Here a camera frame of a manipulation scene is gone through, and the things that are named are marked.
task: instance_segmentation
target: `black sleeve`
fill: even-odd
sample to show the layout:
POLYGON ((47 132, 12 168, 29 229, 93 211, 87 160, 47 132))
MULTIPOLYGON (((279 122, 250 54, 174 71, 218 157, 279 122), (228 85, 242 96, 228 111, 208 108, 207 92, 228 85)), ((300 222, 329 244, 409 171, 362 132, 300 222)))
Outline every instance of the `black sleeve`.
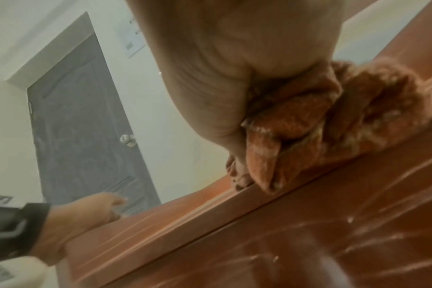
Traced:
POLYGON ((0 261, 25 256, 36 242, 50 211, 44 203, 22 209, 0 207, 0 261))

